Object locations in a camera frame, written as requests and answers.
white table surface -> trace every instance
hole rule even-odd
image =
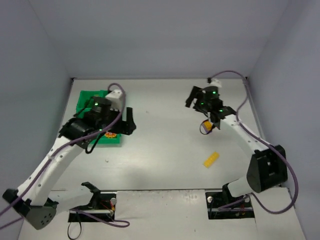
[[[247,172],[250,159],[223,130],[202,135],[205,116],[185,107],[192,87],[205,79],[75,80],[62,123],[72,118],[81,90],[106,90],[117,82],[127,92],[136,130],[122,136],[121,147],[96,147],[78,156],[61,176],[55,190],[69,190],[91,182],[101,190],[220,189]],[[240,79],[223,79],[220,99],[236,109],[246,91]],[[254,132],[257,125],[247,103],[240,117]],[[219,159],[206,168],[213,153]]]
[[[290,197],[285,188],[258,194],[270,209],[284,208]],[[99,222],[82,223],[78,240],[304,240],[294,209],[284,214],[265,212],[252,199],[255,218],[209,220],[204,190],[120,191],[115,218],[130,226],[116,228]],[[24,221],[19,240],[67,240],[68,212],[57,215],[44,229]],[[71,237],[79,234],[72,223]]]
[[[90,155],[82,153],[54,189],[68,191],[89,181],[101,190],[119,191],[115,217],[131,225],[115,228],[83,223],[79,240],[305,239],[293,208],[272,215],[254,199],[255,218],[208,220],[203,189],[220,189],[241,177],[249,159],[223,130],[201,135],[199,125],[204,116],[184,107],[193,85],[206,86],[204,79],[75,80],[62,123],[75,113],[81,90],[105,90],[112,82],[127,91],[127,106],[133,107],[136,131],[123,136],[121,147],[97,147]],[[225,105],[237,108],[246,94],[242,82],[226,79],[222,85],[220,98]],[[240,116],[258,132],[249,104]],[[220,158],[205,168],[203,162],[214,151]],[[272,188],[258,197],[271,210],[280,210],[290,202],[286,188]],[[67,221],[68,212],[57,215],[42,230],[24,221],[19,240],[67,240]],[[78,226],[73,223],[72,237],[77,236]]]

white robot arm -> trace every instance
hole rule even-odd
[[[243,128],[245,127],[252,133],[247,126],[243,123],[241,123],[242,127],[240,126],[240,120],[237,120],[236,112],[231,107],[224,106],[223,101],[219,99],[219,88],[217,86],[205,88],[194,86],[185,103],[188,108],[194,103],[193,108],[210,118],[213,128],[217,127],[232,135],[240,148],[250,158],[246,175],[222,187],[226,204],[234,202],[240,196],[252,192],[260,193],[280,185],[288,179],[286,164],[265,144],[250,136]],[[283,147],[277,145],[274,148],[285,157]]]
[[[80,153],[84,150],[87,154],[92,152],[88,151],[88,145],[92,141],[97,142],[98,135],[102,137],[106,131],[132,134],[136,129],[132,108],[126,108],[126,121],[121,119],[124,99],[124,93],[120,90],[110,92],[105,98],[92,97],[91,110],[81,118],[76,113],[63,125],[49,153],[30,177],[17,189],[5,191],[2,197],[35,229],[44,228],[61,212],[78,206],[94,208],[100,201],[100,190],[89,182],[64,193],[51,190]]]

purple cable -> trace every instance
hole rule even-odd
[[[116,227],[116,228],[127,228],[130,226],[130,222],[126,221],[126,220],[113,220],[114,223],[125,223],[126,225],[118,225],[118,224],[113,224],[113,223],[110,223],[110,222],[107,222],[107,221],[104,221],[94,215],[91,215],[90,213],[87,213],[87,212],[84,212],[84,211],[81,211],[81,210],[78,210],[78,209],[71,209],[72,211],[75,211],[77,212],[78,214],[83,214],[83,215],[86,215],[88,216],[89,218],[92,218],[94,220],[97,220],[98,222],[100,223],[103,223],[103,224],[107,224],[109,226],[112,226],[112,227]]]
[[[0,231],[1,231],[2,229],[5,229],[6,227],[9,227],[9,226],[12,225],[12,224],[15,224],[16,222],[19,222],[20,220],[23,220],[23,219],[24,219],[23,217],[19,217],[19,218],[17,218],[16,220],[13,220],[13,221],[11,221],[11,222],[6,223],[6,224],[3,225],[3,226],[0,226]]]
[[[247,199],[248,197],[249,197],[249,196],[246,195],[245,197],[243,197],[243,198],[241,198],[241,199],[239,199],[239,200],[237,200],[237,201],[234,201],[234,202],[232,202],[232,203],[229,203],[229,204],[220,206],[220,207],[218,207],[218,209],[219,209],[219,210],[223,210],[223,209],[228,208],[228,207],[230,207],[230,206],[233,206],[233,205],[242,203],[242,202],[243,202],[245,199]]]
[[[52,158],[55,157],[61,150],[63,150],[64,148],[66,148],[67,146],[71,145],[71,144],[75,144],[79,141],[82,140],[86,140],[92,137],[95,137],[97,135],[99,135],[100,133],[103,132],[107,132],[108,130],[110,130],[112,128],[112,126],[121,118],[124,110],[125,110],[125,106],[126,106],[126,92],[125,90],[122,88],[122,86],[118,83],[111,83],[108,86],[108,90],[112,87],[112,86],[117,86],[120,88],[120,90],[123,92],[123,104],[122,104],[122,109],[119,112],[119,114],[116,116],[116,118],[105,128],[103,128],[101,131],[97,131],[95,133],[89,134],[87,136],[83,136],[83,137],[79,137],[75,140],[72,140],[64,145],[62,145],[61,147],[57,148],[54,153],[51,155],[51,158],[48,159],[48,161],[43,165],[43,167],[40,169],[40,171],[37,173],[37,175],[34,177],[34,179],[31,181],[31,183],[29,184],[29,186],[23,191],[23,193],[17,197],[12,203],[10,203],[6,208],[4,208],[1,212],[0,212],[0,217],[6,213],[10,208],[12,208],[17,202],[19,202],[25,195],[26,193],[30,190],[30,188],[35,184],[35,182],[38,180],[38,178],[41,176],[41,174],[46,170],[46,168],[48,167],[48,165],[51,163]]]
[[[225,71],[220,71],[216,74],[214,74],[211,78],[215,78],[216,76],[220,75],[220,74],[223,74],[223,73],[235,73],[237,75],[239,75],[242,80],[243,80],[243,84],[245,86],[249,86],[249,83],[247,81],[247,79],[239,72],[237,71],[233,71],[233,70],[225,70]],[[292,197],[292,200],[290,202],[290,204],[285,207],[284,209],[282,210],[279,210],[279,211],[271,211],[269,209],[267,209],[263,204],[262,202],[258,199],[258,197],[252,192],[252,196],[256,199],[256,201],[258,202],[258,204],[268,213],[270,214],[283,214],[285,213],[286,211],[288,211],[290,208],[292,208],[296,201],[297,201],[297,198],[298,198],[298,193],[299,193],[299,185],[298,185],[298,179],[297,179],[297,176],[293,170],[293,168],[291,167],[290,163],[286,160],[286,158],[284,156],[281,155],[280,152],[278,152],[272,145],[268,144],[267,142],[265,142],[264,140],[262,140],[261,138],[257,137],[256,135],[254,135],[253,133],[251,133],[241,122],[240,122],[240,119],[239,119],[239,111],[240,109],[243,107],[243,105],[245,105],[245,103],[247,102],[248,100],[248,95],[245,96],[245,100],[243,101],[243,103],[240,104],[240,106],[237,108],[236,110],[236,121],[239,123],[239,126],[247,133],[249,134],[251,137],[253,137],[255,140],[257,140],[258,142],[262,143],[263,145],[265,145],[266,147],[268,147],[269,149],[271,149],[271,151],[273,151],[283,162],[284,164],[287,166],[287,168],[289,169],[291,175],[292,175],[292,178],[293,178],[293,182],[294,182],[294,195]]]
[[[253,211],[251,208],[237,208],[237,209],[219,209],[217,211],[213,210],[212,212],[248,212]]]

